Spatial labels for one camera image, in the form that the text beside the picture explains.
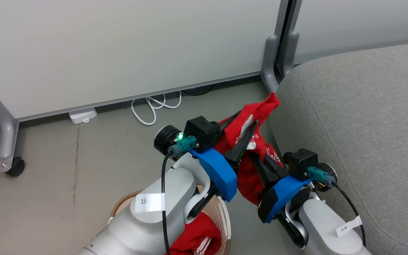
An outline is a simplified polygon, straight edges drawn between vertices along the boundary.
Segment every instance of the whiteboard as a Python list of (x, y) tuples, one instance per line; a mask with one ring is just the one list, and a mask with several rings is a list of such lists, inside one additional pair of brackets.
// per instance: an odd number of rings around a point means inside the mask
[(408, 0), (303, 0), (294, 63), (408, 43)]
[(259, 72), (280, 0), (0, 0), (15, 118)]

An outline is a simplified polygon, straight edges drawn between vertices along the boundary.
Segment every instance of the gray upholstery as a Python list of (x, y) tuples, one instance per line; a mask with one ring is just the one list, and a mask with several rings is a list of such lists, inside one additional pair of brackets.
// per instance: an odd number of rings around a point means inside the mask
[[(301, 147), (332, 165), (374, 255), (408, 255), (408, 45), (345, 53), (295, 68), (270, 119), (284, 153)], [(336, 189), (322, 193), (345, 220)]]

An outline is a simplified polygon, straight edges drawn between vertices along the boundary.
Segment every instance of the gray metal leg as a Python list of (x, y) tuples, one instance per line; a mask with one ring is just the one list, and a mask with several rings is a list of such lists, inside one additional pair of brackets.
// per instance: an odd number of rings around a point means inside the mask
[(13, 151), (18, 132), (18, 122), (0, 101), (0, 172), (7, 172), (12, 167)]
[(269, 36), (265, 42), (261, 78), (270, 92), (276, 92), (278, 89), (278, 82), (273, 71), (273, 65), (275, 64), (275, 58), (278, 51), (278, 43), (278, 37), (276, 35)]

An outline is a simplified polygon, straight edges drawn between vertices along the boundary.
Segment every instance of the coiled white cord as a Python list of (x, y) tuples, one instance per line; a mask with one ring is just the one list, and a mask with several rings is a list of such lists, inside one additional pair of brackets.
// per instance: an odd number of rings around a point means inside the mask
[[(155, 103), (159, 104), (160, 106), (157, 106), (157, 107), (153, 106), (152, 103), (151, 103), (151, 100), (154, 101)], [(132, 100), (132, 101), (131, 101), (131, 111), (133, 112), (133, 114), (135, 115), (135, 117), (136, 117), (141, 123), (143, 123), (144, 125), (151, 126), (151, 125), (153, 125), (153, 124), (155, 123), (155, 121), (157, 121), (157, 115), (155, 114), (155, 110), (161, 109), (161, 108), (163, 108), (163, 107), (166, 107), (166, 108), (169, 108), (169, 109), (178, 108), (178, 106), (180, 105), (180, 102), (182, 102), (182, 92), (179, 91), (178, 103), (177, 103), (176, 106), (170, 106), (170, 105), (166, 105), (166, 104), (165, 104), (165, 103), (166, 103), (166, 96), (165, 96), (165, 94), (163, 94), (163, 103), (160, 102), (160, 101), (158, 101), (158, 100), (156, 100), (155, 98), (152, 98), (152, 97), (146, 97), (146, 101), (147, 101), (147, 104), (149, 105), (149, 107), (151, 108), (152, 113), (154, 114), (154, 121), (152, 121), (152, 122), (150, 122), (150, 123), (148, 123), (148, 122), (146, 122), (146, 121), (143, 121), (143, 120), (135, 113), (135, 109), (133, 109), (133, 103), (135, 102), (135, 100)]]

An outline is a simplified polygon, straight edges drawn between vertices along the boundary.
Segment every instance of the caster wheel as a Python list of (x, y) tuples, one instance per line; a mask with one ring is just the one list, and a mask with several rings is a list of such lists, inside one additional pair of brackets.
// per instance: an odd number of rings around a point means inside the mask
[(17, 177), (19, 176), (24, 170), (24, 160), (20, 157), (13, 158), (12, 167), (5, 172), (5, 174)]

